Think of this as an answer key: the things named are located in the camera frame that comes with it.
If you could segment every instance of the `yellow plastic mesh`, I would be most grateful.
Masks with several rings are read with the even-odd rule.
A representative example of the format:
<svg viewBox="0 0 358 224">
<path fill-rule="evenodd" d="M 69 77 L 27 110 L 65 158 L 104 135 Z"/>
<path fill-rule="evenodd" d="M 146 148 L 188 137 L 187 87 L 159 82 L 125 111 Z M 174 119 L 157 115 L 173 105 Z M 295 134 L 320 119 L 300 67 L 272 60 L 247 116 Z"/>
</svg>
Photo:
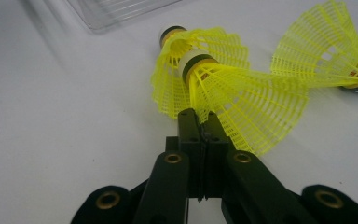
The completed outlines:
<svg viewBox="0 0 358 224">
<path fill-rule="evenodd" d="M 331 0 L 303 13 L 281 39 L 271 71 L 309 87 L 357 84 L 358 34 L 345 3 Z"/>
<path fill-rule="evenodd" d="M 202 63 L 190 75 L 191 107 L 200 123 L 216 113 L 235 148 L 260 156 L 296 125 L 308 102 L 297 78 Z"/>
<path fill-rule="evenodd" d="M 182 56 L 192 49 L 209 52 L 221 64 L 249 67 L 248 50 L 241 45 L 240 37 L 226 34 L 222 28 L 183 31 L 168 38 L 157 58 L 151 83 L 158 110 L 173 119 L 190 108 L 189 90 L 177 69 Z"/>
</svg>

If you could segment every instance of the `yellow shuttlecock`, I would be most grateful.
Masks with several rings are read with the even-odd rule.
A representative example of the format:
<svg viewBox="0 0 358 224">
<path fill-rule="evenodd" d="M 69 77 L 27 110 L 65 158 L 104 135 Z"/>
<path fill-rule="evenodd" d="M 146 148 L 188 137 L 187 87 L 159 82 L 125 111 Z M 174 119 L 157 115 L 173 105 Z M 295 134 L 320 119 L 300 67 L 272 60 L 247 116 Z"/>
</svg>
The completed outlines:
<svg viewBox="0 0 358 224">
<path fill-rule="evenodd" d="M 221 64 L 248 67 L 247 48 L 235 34 L 226 34 L 222 28 L 187 31 L 172 26 L 160 36 L 161 53 L 151 78 L 153 99 L 158 110 L 177 119 L 180 111 L 190 108 L 189 91 L 178 74 L 178 65 L 184 54 L 192 49 L 203 49 Z"/>
<path fill-rule="evenodd" d="M 303 13 L 281 39 L 271 71 L 312 88 L 358 91 L 358 34 L 346 4 L 330 0 Z"/>
<path fill-rule="evenodd" d="M 308 88 L 281 77 L 218 63 L 202 50 L 179 62 L 199 123 L 216 113 L 236 149 L 260 156 L 295 126 L 308 101 Z"/>
</svg>

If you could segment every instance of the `white surface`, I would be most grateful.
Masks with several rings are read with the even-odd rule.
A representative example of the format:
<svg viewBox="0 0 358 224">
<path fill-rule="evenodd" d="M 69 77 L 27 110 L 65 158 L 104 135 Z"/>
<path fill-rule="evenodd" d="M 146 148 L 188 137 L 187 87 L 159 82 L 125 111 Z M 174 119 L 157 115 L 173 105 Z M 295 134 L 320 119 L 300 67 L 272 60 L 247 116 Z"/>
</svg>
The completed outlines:
<svg viewBox="0 0 358 224">
<path fill-rule="evenodd" d="M 162 26 L 222 26 L 268 71 L 280 36 L 317 2 L 184 0 L 95 34 L 66 1 L 0 0 L 0 224 L 70 223 L 94 190 L 148 178 L 177 129 L 150 96 Z M 358 0 L 348 7 L 358 30 Z M 312 91 L 262 160 L 294 192 L 324 184 L 358 202 L 358 94 Z M 189 217 L 224 223 L 218 200 L 192 201 Z"/>
</svg>

